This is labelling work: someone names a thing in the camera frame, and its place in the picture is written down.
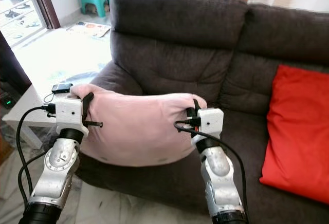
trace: small black device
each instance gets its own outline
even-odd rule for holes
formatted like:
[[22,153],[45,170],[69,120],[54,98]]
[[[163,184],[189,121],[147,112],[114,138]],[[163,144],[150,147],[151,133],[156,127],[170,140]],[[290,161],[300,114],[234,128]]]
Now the small black device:
[[55,84],[51,92],[54,94],[69,93],[72,86],[73,84]]

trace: tiled floor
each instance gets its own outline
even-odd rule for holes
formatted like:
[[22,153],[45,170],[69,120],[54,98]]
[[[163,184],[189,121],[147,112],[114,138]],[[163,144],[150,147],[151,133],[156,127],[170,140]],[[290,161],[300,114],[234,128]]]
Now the tiled floor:
[[[77,21],[109,24],[108,17],[82,15]],[[38,88],[49,88],[77,74],[92,78],[111,60],[109,33],[101,39],[69,34],[66,28],[51,31],[15,55]],[[38,151],[24,148],[27,157]],[[23,213],[23,200],[17,186],[17,172],[21,167],[18,154],[14,154],[0,167],[0,224],[17,224]],[[43,168],[40,158],[30,166],[36,183]],[[187,213],[158,203],[99,189],[74,178],[59,224],[209,224],[208,216]]]

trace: door frame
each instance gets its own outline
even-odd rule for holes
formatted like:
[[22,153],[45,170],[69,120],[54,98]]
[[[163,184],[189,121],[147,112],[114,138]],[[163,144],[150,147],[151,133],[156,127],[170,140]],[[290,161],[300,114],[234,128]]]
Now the door frame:
[[48,29],[57,29],[60,28],[60,22],[57,18],[55,9],[52,5],[51,0],[36,0],[39,5],[42,17],[45,20],[46,26]]

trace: black cable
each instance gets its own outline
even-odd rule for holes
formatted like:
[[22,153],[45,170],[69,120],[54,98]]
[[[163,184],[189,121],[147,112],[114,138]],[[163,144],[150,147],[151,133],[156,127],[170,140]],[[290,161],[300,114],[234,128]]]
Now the black cable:
[[217,137],[214,137],[212,135],[209,135],[209,134],[206,134],[206,133],[202,133],[202,132],[197,132],[193,129],[187,129],[187,128],[184,128],[182,126],[179,126],[177,125],[178,123],[181,123],[181,124],[187,124],[188,121],[185,121],[185,120],[179,120],[179,121],[176,121],[174,123],[174,127],[178,130],[178,131],[183,131],[183,132],[188,132],[188,133],[191,133],[191,134],[196,134],[196,135],[201,135],[201,136],[204,136],[206,138],[211,138],[211,139],[214,139],[216,141],[218,141],[220,144],[222,144],[224,147],[226,147],[227,149],[229,149],[233,154],[234,156],[237,158],[238,162],[239,162],[239,165],[240,165],[240,168],[241,168],[241,177],[242,177],[242,195],[243,195],[243,208],[245,210],[245,214],[246,214],[246,217],[247,217],[247,220],[248,220],[248,223],[250,223],[250,220],[249,220],[249,212],[248,212],[248,203],[247,203],[247,186],[246,186],[246,173],[245,173],[245,168],[243,166],[243,162],[242,162],[242,159],[240,158],[240,156],[238,155],[238,153],[232,149],[229,145],[227,145],[226,143],[224,143],[222,140],[220,140],[219,138]]
[[25,170],[25,168],[27,168],[27,166],[28,166],[31,162],[33,162],[33,161],[39,159],[40,157],[44,156],[46,153],[47,153],[47,151],[42,152],[41,154],[37,155],[36,157],[33,157],[32,159],[28,160],[28,161],[26,162],[25,166],[22,166],[21,169],[20,169],[20,171],[19,171],[19,188],[20,188],[20,191],[21,191],[21,193],[22,193],[22,197],[23,197],[23,201],[24,201],[24,206],[25,206],[25,207],[27,206],[27,197],[26,197],[26,195],[25,195],[25,192],[24,192],[24,189],[23,189],[23,184],[22,184],[22,174],[23,174],[23,171]]
[[[51,95],[52,95],[51,100],[50,100],[50,101],[46,101],[46,98],[49,97],[49,96],[51,96]],[[54,96],[55,96],[54,93],[50,93],[49,95],[46,95],[46,96],[45,96],[45,98],[43,99],[43,101],[44,101],[45,103],[51,102],[51,101],[53,100],[53,97],[54,97]]]
[[[25,174],[26,174],[27,183],[29,185],[29,193],[30,193],[30,195],[31,195],[31,193],[33,191],[33,185],[32,185],[32,180],[31,180],[30,172],[29,172],[29,169],[26,166],[26,161],[25,161],[25,158],[24,158],[24,155],[23,155],[23,151],[22,151],[22,147],[21,147],[21,141],[20,141],[20,134],[21,134],[21,128],[22,128],[22,124],[23,124],[23,121],[24,121],[25,117],[30,112],[32,112],[34,110],[38,110],[38,109],[45,109],[45,107],[44,106],[34,107],[34,108],[31,108],[30,110],[26,111],[23,114],[23,116],[21,117],[21,120],[19,122],[19,125],[17,126],[17,131],[16,131],[16,145],[17,145],[17,150],[19,152],[19,155],[20,155],[20,158],[21,158],[21,161],[22,161],[22,164],[23,164],[23,168],[24,168],[24,171],[25,171]],[[19,186],[20,185],[21,185],[20,191],[21,191],[22,196],[23,196],[23,199],[24,199],[25,191],[23,189],[22,182],[21,183],[19,182]]]

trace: sofa armrest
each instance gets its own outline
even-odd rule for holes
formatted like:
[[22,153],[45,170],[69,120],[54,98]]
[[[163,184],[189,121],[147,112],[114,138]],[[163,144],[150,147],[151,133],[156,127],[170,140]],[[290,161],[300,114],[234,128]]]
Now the sofa armrest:
[[141,96],[143,94],[136,80],[114,61],[110,61],[91,81],[91,84],[125,95]]

